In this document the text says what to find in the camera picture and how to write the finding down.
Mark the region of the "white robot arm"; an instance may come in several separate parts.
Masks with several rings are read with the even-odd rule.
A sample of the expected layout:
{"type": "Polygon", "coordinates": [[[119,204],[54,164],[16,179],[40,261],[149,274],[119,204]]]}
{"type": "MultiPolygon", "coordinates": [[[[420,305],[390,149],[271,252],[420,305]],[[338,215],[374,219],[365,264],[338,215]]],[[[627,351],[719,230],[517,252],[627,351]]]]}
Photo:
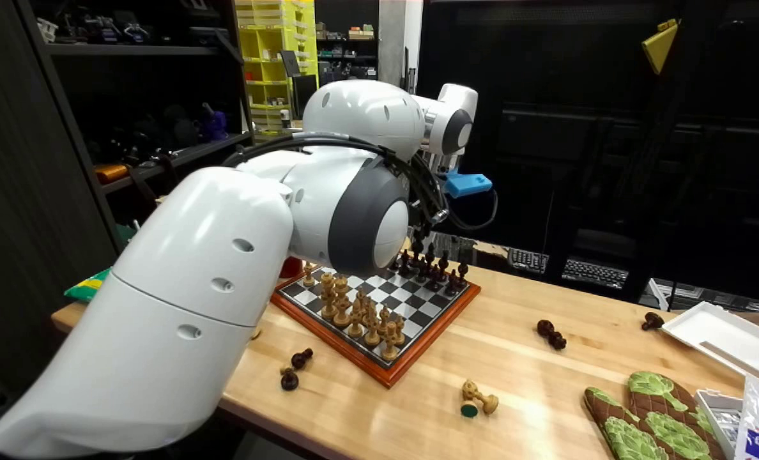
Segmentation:
{"type": "Polygon", "coordinates": [[[302,127],[186,173],[109,265],[40,376],[0,413],[0,460],[138,455],[196,432],[287,259],[376,274],[441,222],[477,92],[377,78],[316,86],[302,127]]]}

